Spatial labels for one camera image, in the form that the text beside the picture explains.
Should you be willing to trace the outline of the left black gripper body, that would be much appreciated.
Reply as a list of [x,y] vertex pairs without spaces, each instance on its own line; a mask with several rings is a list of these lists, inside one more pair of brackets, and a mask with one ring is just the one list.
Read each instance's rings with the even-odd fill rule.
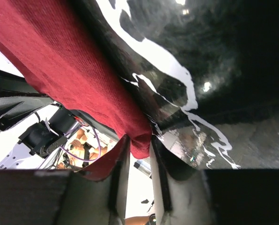
[[18,144],[29,148],[29,154],[48,157],[55,149],[65,144],[75,126],[76,119],[71,111],[59,109],[48,121],[31,125],[21,136]]

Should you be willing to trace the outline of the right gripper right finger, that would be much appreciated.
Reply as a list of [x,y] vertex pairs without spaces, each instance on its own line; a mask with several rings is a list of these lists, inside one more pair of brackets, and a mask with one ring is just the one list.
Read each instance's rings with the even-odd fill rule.
[[150,164],[158,225],[213,225],[213,210],[203,173],[167,150],[153,136]]

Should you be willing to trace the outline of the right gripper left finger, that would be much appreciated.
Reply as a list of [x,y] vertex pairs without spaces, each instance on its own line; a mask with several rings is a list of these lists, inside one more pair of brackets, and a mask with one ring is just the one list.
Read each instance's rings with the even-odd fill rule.
[[124,135],[112,150],[72,174],[59,225],[123,225],[130,167],[130,145]]

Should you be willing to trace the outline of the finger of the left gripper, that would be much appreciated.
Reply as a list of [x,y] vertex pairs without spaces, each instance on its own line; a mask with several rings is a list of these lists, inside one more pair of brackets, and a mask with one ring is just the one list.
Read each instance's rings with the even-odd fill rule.
[[7,131],[53,100],[36,93],[0,93],[0,133]]

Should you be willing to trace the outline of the dark red t shirt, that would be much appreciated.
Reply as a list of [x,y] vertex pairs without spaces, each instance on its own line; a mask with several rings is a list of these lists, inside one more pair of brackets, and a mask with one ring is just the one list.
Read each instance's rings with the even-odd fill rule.
[[0,0],[0,51],[40,93],[128,135],[149,156],[151,127],[67,0]]

